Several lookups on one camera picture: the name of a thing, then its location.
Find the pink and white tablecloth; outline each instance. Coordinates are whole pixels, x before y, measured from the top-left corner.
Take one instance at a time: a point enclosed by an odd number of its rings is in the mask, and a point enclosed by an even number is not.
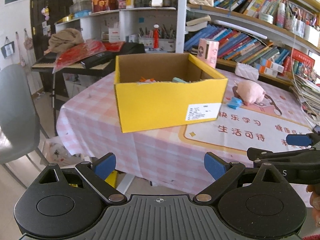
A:
[[[242,78],[219,71],[229,79],[224,98],[227,102]],[[217,121],[122,133],[113,79],[112,73],[63,105],[57,132],[64,146],[72,155],[100,158],[113,152],[118,170],[184,192],[196,194],[213,182],[203,164],[207,151],[227,162],[237,160],[250,167],[247,148],[294,150],[283,140],[286,134],[310,132],[291,93],[258,82],[268,95],[262,104],[237,110],[223,104]],[[308,204],[305,186],[294,187]]]

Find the checkered tablecloth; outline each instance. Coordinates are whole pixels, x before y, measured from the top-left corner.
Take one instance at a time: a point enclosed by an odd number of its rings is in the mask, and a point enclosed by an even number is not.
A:
[[[233,96],[235,81],[242,78],[219,70],[229,78],[225,101]],[[60,110],[57,131],[64,146],[73,155],[82,153],[100,158],[108,152],[116,155],[116,168],[155,183],[196,194],[213,182],[203,159],[212,151],[225,161],[238,160],[251,166],[245,155],[189,144],[179,139],[181,127],[134,133],[122,133],[117,115],[110,74],[69,100]],[[308,125],[293,95],[260,83],[282,116]],[[307,203],[305,186],[296,186]]]

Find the blue gripper pad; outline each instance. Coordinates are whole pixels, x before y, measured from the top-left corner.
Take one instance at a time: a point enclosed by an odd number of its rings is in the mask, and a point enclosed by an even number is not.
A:
[[[108,158],[98,163],[93,172],[98,175],[101,179],[105,180],[111,172],[116,168],[116,156],[111,154]]]
[[[204,167],[217,180],[229,170],[230,164],[213,153],[206,153],[204,156]]]
[[[309,146],[312,139],[306,134],[288,134],[286,138],[287,144],[296,146]]]

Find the yellow cardboard box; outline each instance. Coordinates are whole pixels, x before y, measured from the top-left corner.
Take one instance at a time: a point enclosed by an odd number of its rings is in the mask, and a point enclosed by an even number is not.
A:
[[[140,83],[141,77],[155,83]],[[178,77],[191,83],[171,82]],[[217,119],[228,79],[191,54],[116,57],[115,93],[122,132]]]

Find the metal screw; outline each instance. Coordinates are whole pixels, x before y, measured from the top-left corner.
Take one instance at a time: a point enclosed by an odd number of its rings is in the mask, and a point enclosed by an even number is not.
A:
[[[121,194],[112,194],[109,196],[109,200],[112,202],[119,202],[124,200],[124,196]]]
[[[199,194],[196,196],[196,199],[200,202],[207,202],[211,200],[211,196],[208,194]]]

